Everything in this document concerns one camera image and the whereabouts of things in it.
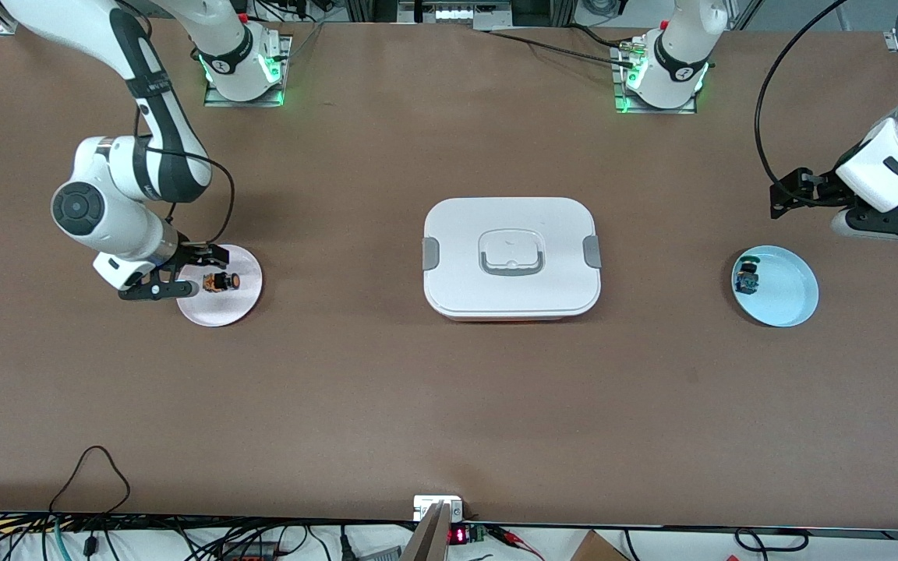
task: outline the light blue plate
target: light blue plate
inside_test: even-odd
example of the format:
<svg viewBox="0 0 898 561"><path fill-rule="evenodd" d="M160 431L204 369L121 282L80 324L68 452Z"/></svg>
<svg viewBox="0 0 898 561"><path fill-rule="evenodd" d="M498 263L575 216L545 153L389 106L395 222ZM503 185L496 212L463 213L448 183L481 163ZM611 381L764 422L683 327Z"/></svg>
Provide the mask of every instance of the light blue plate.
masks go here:
<svg viewBox="0 0 898 561"><path fill-rule="evenodd" d="M737 292L737 272L741 260L755 256L758 263L758 291L752 295ZM758 245L748 249L734 263L730 291L741 308L760 323L775 327L798 326L816 312L819 284L809 265L798 255L777 245Z"/></svg>

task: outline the round plate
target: round plate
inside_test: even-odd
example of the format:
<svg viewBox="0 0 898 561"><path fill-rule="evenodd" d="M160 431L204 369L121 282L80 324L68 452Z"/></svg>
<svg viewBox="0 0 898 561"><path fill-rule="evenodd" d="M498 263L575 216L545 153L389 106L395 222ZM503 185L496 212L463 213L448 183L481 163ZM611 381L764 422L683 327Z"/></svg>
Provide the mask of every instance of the round plate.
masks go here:
<svg viewBox="0 0 898 561"><path fill-rule="evenodd" d="M190 322L204 327L221 327L238 322L259 301L261 294L261 267L259 260L247 249L237 245L221 245L231 253L228 269L215 266L184 266L180 281L193 281L200 286L199 294L192 298L179 298L179 309ZM242 287L236 291L207 292L203 290L203 275L207 273L237 273Z"/></svg>
<svg viewBox="0 0 898 561"><path fill-rule="evenodd" d="M741 260L755 256L758 263L758 291L752 295L737 292L735 281ZM775 327L798 326L816 312L819 284L809 265L798 255L776 245L759 245L748 249L734 263L730 291L741 308L760 323Z"/></svg>

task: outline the brown table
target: brown table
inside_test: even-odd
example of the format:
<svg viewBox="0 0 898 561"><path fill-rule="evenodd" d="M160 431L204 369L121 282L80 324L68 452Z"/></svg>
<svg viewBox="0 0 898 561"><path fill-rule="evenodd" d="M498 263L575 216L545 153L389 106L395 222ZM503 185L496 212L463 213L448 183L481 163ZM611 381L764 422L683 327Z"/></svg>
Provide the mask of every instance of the brown table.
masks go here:
<svg viewBox="0 0 898 561"><path fill-rule="evenodd" d="M48 206L82 138L131 130L132 101L81 54L0 39L0 509L45 508L100 443L129 511L403 518L452 492L485 520L898 528L898 244L839 238L829 210L769 220L751 117L787 35L724 36L695 116L619 115L603 65L432 25L327 25L283 108L206 109L185 33L154 24L238 180L222 241L267 286L220 330L121 302ZM766 148L780 174L825 171L897 103L879 34L811 35L767 98ZM225 191L175 224L204 237ZM449 196L584 203L598 305L437 315L420 238ZM814 267L803 326L734 308L728 267L760 244ZM61 508L119 489L96 456Z"/></svg>

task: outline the black round joint cap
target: black round joint cap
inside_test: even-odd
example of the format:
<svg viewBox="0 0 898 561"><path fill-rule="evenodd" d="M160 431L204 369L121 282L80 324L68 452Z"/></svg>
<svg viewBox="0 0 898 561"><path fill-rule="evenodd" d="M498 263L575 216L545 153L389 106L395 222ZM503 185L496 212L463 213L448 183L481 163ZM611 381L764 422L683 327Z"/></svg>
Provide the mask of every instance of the black round joint cap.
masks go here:
<svg viewBox="0 0 898 561"><path fill-rule="evenodd" d="M103 220L103 196L86 182L70 182L54 194L54 221L71 235L88 235Z"/></svg>

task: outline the black plug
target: black plug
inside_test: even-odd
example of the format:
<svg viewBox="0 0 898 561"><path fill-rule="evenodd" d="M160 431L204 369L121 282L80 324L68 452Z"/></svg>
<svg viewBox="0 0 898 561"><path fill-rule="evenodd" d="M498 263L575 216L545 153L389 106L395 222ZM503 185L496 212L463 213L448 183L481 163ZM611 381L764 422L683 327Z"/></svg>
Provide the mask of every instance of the black plug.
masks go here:
<svg viewBox="0 0 898 561"><path fill-rule="evenodd" d="M348 535L345 533L345 526L341 527L341 561L359 561L359 557L355 556L352 546L348 543Z"/></svg>
<svg viewBox="0 0 898 561"><path fill-rule="evenodd" d="M99 551L99 540L96 539L96 536L85 538L85 545L82 546L82 555L85 555L86 559L88 559L89 557L92 557L96 551Z"/></svg>

